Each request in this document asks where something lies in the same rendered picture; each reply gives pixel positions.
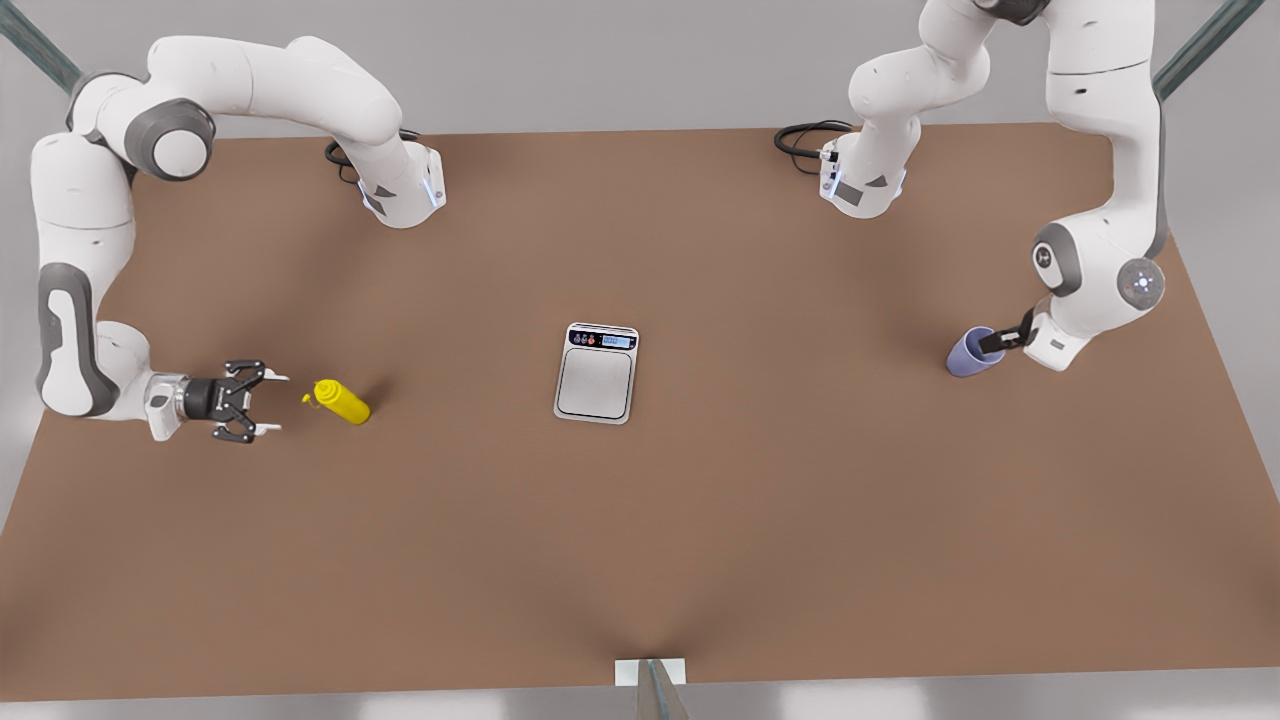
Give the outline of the blue-purple cup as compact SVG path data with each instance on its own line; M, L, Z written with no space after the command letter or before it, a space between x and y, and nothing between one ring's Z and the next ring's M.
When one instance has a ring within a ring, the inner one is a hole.
M982 342L993 333L986 325L970 328L952 346L945 364L947 372L954 377L965 378L991 369L1000 363L1005 356L1005 350L1000 346L1000 338L995 341L995 350L989 354L982 346Z

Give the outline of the yellow sauce bottle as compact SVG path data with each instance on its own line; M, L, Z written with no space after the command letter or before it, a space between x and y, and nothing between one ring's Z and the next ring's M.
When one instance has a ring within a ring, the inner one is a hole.
M323 407L353 425L361 425L371 416L370 406L339 380L316 380L312 389L303 395L302 404L310 407Z

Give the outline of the silver kitchen scale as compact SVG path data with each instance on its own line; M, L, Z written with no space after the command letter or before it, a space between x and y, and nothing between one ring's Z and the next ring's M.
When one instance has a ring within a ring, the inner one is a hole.
M625 424L632 406L637 345L634 328L570 324L556 388L556 416Z

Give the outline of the silver frame post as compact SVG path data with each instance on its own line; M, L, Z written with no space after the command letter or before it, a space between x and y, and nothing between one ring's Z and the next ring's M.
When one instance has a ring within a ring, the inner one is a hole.
M690 720L662 660L637 662L636 720Z
M68 96L82 77L79 67L14 3L0 0L0 36Z
M1157 100L1167 101L1265 3L1266 0L1222 0L1215 13L1155 74L1152 85Z

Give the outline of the white frame post foot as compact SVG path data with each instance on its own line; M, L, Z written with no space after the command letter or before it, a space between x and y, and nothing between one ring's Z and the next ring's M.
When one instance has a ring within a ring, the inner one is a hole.
M622 659L614 661L614 684L617 687L639 685L649 682L658 685L662 673L672 685L687 683L686 659Z

